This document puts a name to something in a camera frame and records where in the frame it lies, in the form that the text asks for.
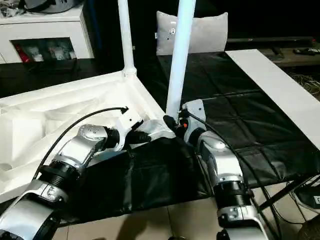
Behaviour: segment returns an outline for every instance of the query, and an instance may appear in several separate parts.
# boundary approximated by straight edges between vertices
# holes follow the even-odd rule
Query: television
[[[320,37],[319,1],[210,0],[228,12],[228,43],[311,42]]]

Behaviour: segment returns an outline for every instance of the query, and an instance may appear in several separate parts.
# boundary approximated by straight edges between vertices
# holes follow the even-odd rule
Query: bottle
[[[27,51],[29,53],[31,53],[32,58],[35,62],[43,62],[44,61],[44,58],[43,58],[42,54],[40,54],[39,48],[37,46],[29,46],[27,48]]]
[[[63,55],[64,55],[65,60],[70,59],[70,55],[69,55],[70,46],[69,45],[70,44],[67,39],[62,38],[58,41],[58,46],[63,50]]]
[[[64,50],[62,49],[62,47],[54,47],[53,53],[57,60],[66,60]]]
[[[19,44],[14,45],[17,53],[19,54],[21,61],[23,63],[28,63],[31,62],[31,59],[28,57],[28,55],[23,51],[23,49],[21,48],[21,46]]]
[[[51,59],[57,59],[54,51],[54,48],[56,47],[55,42],[53,40],[49,40],[47,45],[48,45],[48,51],[51,55]]]

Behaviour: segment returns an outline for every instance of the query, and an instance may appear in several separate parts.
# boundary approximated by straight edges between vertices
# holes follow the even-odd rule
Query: white pole
[[[118,7],[124,60],[123,73],[124,75],[136,74],[137,70],[135,68],[134,55],[132,52],[128,0],[118,0]]]
[[[170,72],[166,114],[178,120],[196,0],[180,0]]]

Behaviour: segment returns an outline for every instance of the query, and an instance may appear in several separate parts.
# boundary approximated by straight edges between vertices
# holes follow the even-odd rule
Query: white cabinet
[[[16,40],[69,38],[76,58],[94,57],[83,15],[83,5],[57,14],[31,14],[0,18],[0,63],[20,63]]]
[[[0,54],[0,64],[5,64],[5,63],[6,63],[6,61],[4,60],[4,58]]]

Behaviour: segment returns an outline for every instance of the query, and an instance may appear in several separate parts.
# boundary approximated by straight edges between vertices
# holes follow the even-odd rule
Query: black cylinder
[[[195,129],[190,135],[189,143],[192,144],[194,147],[196,147],[198,144],[199,137],[204,132],[206,132],[206,130],[204,130],[203,128],[198,127],[197,129]]]
[[[251,205],[247,187],[240,181],[221,182],[213,187],[218,209]]]
[[[106,138],[106,142],[104,144],[103,149],[111,149],[114,148],[120,141],[120,134],[118,132],[118,130],[116,129],[110,129],[108,127],[104,127],[106,134],[107,134],[107,138]]]
[[[79,173],[76,168],[60,161],[52,161],[49,166],[42,166],[39,180],[56,186],[66,193],[74,188]]]
[[[60,218],[57,216],[57,214],[51,214],[43,222],[33,240],[51,240],[58,229],[59,223]]]

